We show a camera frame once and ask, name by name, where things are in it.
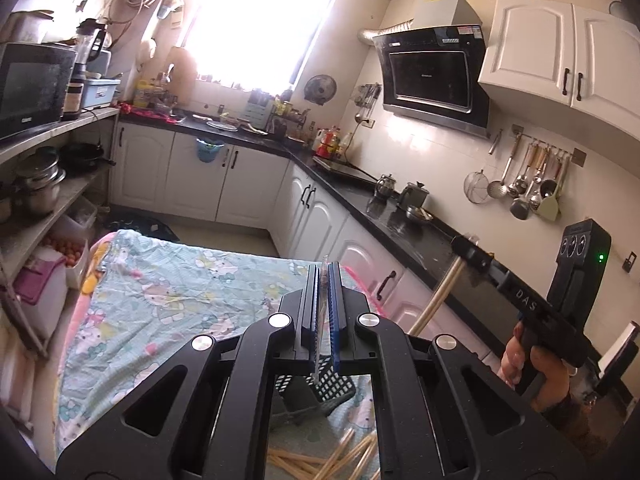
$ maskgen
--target white cabinet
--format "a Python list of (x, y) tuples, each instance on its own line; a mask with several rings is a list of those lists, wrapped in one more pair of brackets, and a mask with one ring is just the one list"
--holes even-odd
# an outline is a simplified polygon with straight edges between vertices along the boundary
[(574, 57), (571, 4), (497, 0), (479, 81), (568, 105)]
[[(386, 299), (384, 313), (407, 332), (432, 295), (432, 291), (414, 273), (406, 270)], [(446, 304), (440, 306), (420, 337), (431, 340), (443, 333), (451, 334), (480, 359), (490, 354), (489, 347)]]
[(266, 228), (287, 159), (236, 146), (229, 161), (216, 221)]
[(353, 270), (362, 285), (381, 303), (404, 272), (404, 267), (351, 216), (340, 230), (329, 258)]
[(214, 221), (234, 147), (227, 144), (211, 162), (197, 155), (196, 137), (176, 133), (164, 188), (162, 212)]
[(110, 200), (114, 204), (162, 212), (164, 183), (174, 133), (137, 124), (116, 132)]
[(640, 31), (597, 10), (574, 6), (574, 13), (577, 78), (571, 106), (640, 139)]
[(348, 213), (318, 184), (307, 193), (288, 258), (314, 262), (334, 246)]
[(478, 79), (505, 113), (640, 177), (640, 32), (604, 12), (497, 0)]
[(283, 258), (289, 258), (294, 235), (306, 210), (304, 199), (311, 187), (312, 181), (306, 173), (290, 162), (268, 225), (273, 244)]

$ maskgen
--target bed sheet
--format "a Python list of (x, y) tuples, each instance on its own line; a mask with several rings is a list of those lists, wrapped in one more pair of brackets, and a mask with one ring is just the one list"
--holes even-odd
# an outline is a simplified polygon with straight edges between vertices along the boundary
[[(110, 238), (97, 266), (100, 280), (92, 296), (81, 296), (66, 338), (56, 397), (58, 455), (192, 336), (235, 336), (276, 312), (284, 294), (305, 285), (310, 263), (190, 247), (130, 230)], [(348, 269), (340, 272), (343, 285), (362, 290)], [(368, 434), (374, 427), (369, 378), (353, 379), (352, 399), (327, 418), (277, 428), (270, 446), (327, 456), (345, 428), (356, 430), (354, 443)], [(268, 466), (268, 478), (288, 477)]]

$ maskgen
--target human hand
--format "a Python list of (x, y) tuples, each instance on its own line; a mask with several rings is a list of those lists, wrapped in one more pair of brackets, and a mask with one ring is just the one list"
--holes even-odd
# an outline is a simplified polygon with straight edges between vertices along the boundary
[[(526, 361), (524, 348), (520, 344), (523, 332), (524, 326), (520, 322), (513, 329), (513, 337), (507, 343), (498, 370), (498, 377), (512, 389), (520, 382)], [(566, 397), (569, 392), (569, 371), (558, 356), (541, 346), (533, 346), (529, 358), (533, 367), (546, 377), (539, 393), (531, 401), (534, 410), (543, 412)]]

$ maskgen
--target kettle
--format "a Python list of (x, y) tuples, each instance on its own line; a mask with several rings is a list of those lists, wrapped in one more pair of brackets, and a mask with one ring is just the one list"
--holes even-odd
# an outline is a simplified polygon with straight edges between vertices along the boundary
[(428, 195), (429, 191), (424, 189), (423, 183), (416, 182), (412, 184), (409, 182), (398, 197), (398, 207), (404, 211), (406, 211), (410, 205), (422, 207)]
[(395, 187), (396, 180), (390, 173), (388, 175), (382, 175), (376, 182), (376, 190), (373, 193), (373, 196), (378, 200), (386, 202), (386, 199), (393, 194)]

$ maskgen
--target shelf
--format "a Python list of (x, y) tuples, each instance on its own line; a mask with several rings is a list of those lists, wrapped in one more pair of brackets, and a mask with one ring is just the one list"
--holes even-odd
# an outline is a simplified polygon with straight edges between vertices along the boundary
[(37, 146), (45, 140), (57, 137), (71, 130), (75, 130), (80, 126), (93, 123), (96, 121), (94, 114), (98, 117), (98, 120), (105, 119), (107, 117), (115, 116), (120, 111), (117, 108), (100, 108), (94, 110), (94, 113), (85, 112), (80, 115), (79, 119), (75, 121), (60, 121), (59, 123), (53, 123), (49, 126), (43, 126), (40, 128), (34, 128), (33, 130), (27, 130), (17, 135), (3, 139), (0, 142), (0, 164), (8, 161), (16, 155)]
[(12, 214), (0, 225), (0, 251), (7, 280), (13, 282), (27, 258), (44, 238), (56, 220), (75, 202), (82, 192), (104, 171), (104, 168), (81, 176), (69, 177), (60, 183), (60, 195), (53, 213), (33, 219), (20, 212)]

